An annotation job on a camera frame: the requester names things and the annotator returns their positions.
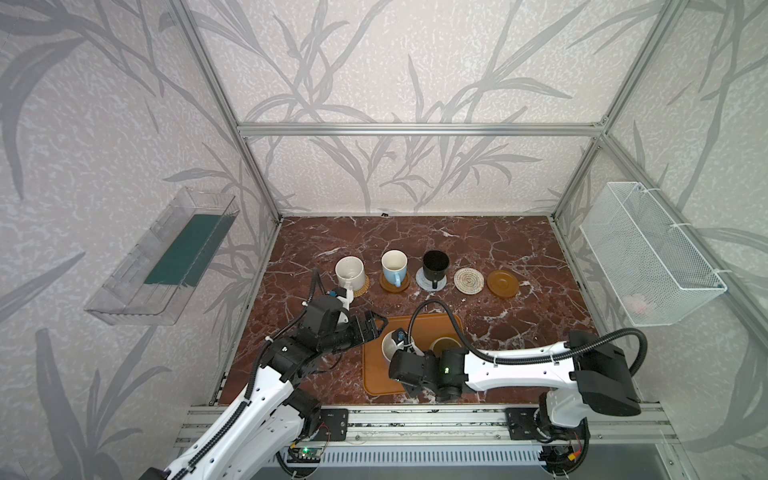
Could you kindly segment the white mug purple handle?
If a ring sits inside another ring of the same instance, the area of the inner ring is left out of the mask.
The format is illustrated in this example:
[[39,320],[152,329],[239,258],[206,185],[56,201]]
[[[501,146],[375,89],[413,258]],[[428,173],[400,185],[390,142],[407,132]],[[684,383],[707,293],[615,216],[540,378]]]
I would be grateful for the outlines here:
[[394,354],[397,351],[411,352],[411,353],[415,353],[416,355],[419,355],[419,356],[423,356],[424,355],[424,353],[413,343],[413,340],[410,337],[409,337],[410,348],[408,350],[397,350],[395,348],[394,342],[392,340],[392,333],[394,331],[389,332],[386,336],[384,336],[383,340],[382,340],[382,344],[381,344],[382,354],[383,354],[383,356],[384,356],[384,358],[385,358],[385,360],[387,362],[391,362],[392,361],[392,359],[394,357]]

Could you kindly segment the beige yellow mug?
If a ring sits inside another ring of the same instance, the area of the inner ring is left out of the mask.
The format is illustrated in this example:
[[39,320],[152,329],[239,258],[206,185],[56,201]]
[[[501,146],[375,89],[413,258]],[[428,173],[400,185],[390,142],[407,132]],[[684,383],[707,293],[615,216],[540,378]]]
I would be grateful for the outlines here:
[[463,344],[459,340],[448,336],[436,339],[430,346],[430,350],[437,358],[440,358],[448,350],[462,348]]

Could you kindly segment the white speckled mug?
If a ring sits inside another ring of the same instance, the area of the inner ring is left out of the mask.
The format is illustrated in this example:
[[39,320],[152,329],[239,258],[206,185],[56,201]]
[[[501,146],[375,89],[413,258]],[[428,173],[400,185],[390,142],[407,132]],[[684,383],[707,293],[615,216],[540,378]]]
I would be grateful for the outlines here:
[[353,291],[361,288],[366,276],[363,261],[356,256],[346,256],[335,265],[337,283],[340,287]]

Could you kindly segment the light blue mug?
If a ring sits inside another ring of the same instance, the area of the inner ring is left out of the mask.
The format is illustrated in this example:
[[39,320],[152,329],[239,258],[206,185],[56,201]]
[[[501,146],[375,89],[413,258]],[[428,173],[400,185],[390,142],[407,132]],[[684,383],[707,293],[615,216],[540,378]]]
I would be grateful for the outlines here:
[[381,257],[384,279],[395,288],[403,286],[407,276],[407,255],[400,250],[388,250]]

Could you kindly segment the black mug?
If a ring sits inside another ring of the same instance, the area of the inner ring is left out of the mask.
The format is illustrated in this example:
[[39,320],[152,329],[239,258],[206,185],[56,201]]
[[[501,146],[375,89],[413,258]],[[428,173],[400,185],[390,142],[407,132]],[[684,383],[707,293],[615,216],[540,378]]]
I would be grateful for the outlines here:
[[443,251],[430,250],[423,255],[422,264],[426,278],[437,282],[443,275],[446,276],[450,259]]

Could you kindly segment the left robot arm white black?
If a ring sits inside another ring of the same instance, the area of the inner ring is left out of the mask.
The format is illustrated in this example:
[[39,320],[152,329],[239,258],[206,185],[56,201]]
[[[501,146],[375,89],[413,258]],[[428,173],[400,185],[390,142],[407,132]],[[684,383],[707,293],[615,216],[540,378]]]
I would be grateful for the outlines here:
[[143,479],[250,479],[280,450],[320,427],[320,403],[299,385],[327,354],[378,339],[388,319],[350,313],[349,302],[321,295],[303,303],[286,327],[266,339],[236,400],[184,454]]

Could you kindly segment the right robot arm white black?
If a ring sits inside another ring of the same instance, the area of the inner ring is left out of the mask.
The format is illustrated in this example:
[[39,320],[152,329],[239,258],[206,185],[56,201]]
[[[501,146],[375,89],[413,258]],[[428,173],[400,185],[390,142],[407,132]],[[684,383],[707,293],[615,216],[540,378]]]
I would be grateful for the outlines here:
[[546,388],[539,401],[541,429],[575,429],[590,412],[614,417],[641,413],[632,378],[644,362],[647,341],[635,329],[597,337],[574,330],[564,342],[524,350],[487,351],[453,346],[422,351],[398,329],[385,336],[389,378],[406,393],[451,402],[470,392]]

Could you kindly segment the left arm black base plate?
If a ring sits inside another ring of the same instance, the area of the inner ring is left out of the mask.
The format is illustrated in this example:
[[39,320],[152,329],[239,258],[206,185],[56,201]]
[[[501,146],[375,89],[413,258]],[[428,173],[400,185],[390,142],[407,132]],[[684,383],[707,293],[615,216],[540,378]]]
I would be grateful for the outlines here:
[[345,441],[349,426],[346,408],[322,408],[310,414],[302,436],[303,441]]

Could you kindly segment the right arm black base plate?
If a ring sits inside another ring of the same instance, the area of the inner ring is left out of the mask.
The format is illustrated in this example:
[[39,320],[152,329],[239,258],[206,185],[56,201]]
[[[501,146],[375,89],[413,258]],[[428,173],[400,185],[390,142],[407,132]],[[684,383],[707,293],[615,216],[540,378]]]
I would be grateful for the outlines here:
[[590,439],[587,419],[577,427],[562,427],[552,424],[542,407],[511,407],[504,410],[507,430],[511,440],[534,440],[542,444],[554,441]]

